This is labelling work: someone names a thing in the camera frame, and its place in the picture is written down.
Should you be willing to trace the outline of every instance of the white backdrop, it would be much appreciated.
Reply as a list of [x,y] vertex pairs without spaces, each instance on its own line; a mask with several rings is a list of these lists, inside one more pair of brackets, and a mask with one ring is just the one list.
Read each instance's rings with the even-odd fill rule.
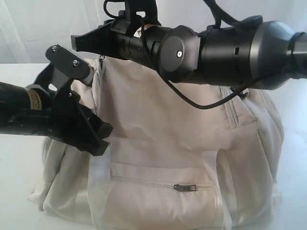
[[[217,0],[233,17],[242,20],[262,14],[281,20],[295,30],[307,30],[306,0]],[[213,23],[202,0],[157,0],[164,26],[186,25],[202,31]],[[113,14],[122,3],[109,3]],[[0,63],[47,62],[45,50],[56,43],[71,47],[70,35],[95,29],[108,17],[103,0],[0,0]]]

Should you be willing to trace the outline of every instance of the fabric bag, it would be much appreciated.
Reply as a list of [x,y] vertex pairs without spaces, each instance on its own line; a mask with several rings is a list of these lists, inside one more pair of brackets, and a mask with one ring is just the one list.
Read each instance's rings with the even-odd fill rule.
[[[97,229],[231,229],[272,216],[283,126],[264,91],[198,110],[153,71],[91,61],[93,88],[73,89],[114,127],[101,157],[46,139],[44,174],[30,200],[49,215]],[[210,104],[227,87],[176,84]]]

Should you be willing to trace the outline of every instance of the white bag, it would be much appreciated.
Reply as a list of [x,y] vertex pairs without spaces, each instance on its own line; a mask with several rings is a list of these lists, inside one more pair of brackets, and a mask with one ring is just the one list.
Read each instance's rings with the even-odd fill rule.
[[[92,157],[47,139],[43,180],[30,196],[41,210],[124,230],[231,229],[271,218],[283,127],[264,91],[202,111],[146,67],[91,64],[93,89],[73,89],[114,127],[110,148]],[[176,86],[200,104],[231,93]]]

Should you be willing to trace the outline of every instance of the zipper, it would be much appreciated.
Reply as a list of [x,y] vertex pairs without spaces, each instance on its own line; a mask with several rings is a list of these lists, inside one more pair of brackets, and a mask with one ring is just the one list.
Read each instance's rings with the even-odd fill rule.
[[159,187],[159,188],[166,188],[166,189],[172,189],[179,192],[197,192],[197,191],[203,191],[208,189],[213,189],[212,184],[175,184],[175,183],[167,183],[167,182],[156,182],[156,181],[147,181],[147,180],[140,180],[140,179],[132,179],[122,176],[111,176],[112,181],[119,181],[119,182],[126,182],[130,184],[139,184],[139,185],[145,185],[145,186],[151,186],[151,187]]
[[267,108],[273,122],[275,123],[281,139],[283,140],[284,139],[284,132],[283,132],[282,121],[281,121],[280,117],[277,115],[276,110],[274,109],[274,106],[272,105],[272,101],[269,98],[269,96],[266,93],[264,93],[263,91],[259,91],[259,92],[260,92],[260,96],[263,100],[263,103],[264,103],[265,107]]
[[[230,92],[227,90],[227,87],[225,87],[225,86],[220,86],[220,91],[221,91],[223,98],[227,97],[230,94]],[[225,110],[226,110],[226,115],[227,115],[230,127],[231,128],[238,127],[239,126],[239,118],[238,118],[238,115],[236,113],[236,109],[235,109],[233,100],[230,100],[230,101],[224,103],[224,107],[225,107]]]

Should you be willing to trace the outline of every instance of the bolt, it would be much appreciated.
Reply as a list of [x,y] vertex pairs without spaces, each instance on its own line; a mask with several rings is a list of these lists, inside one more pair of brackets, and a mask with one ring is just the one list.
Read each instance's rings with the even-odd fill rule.
[[182,51],[177,52],[177,57],[180,58],[182,56]]
[[57,47],[56,45],[54,45],[54,46],[52,47],[52,52],[56,52],[57,49],[58,49],[58,47]]
[[80,64],[80,62],[77,60],[74,60],[72,63],[73,63],[73,66],[78,66]]

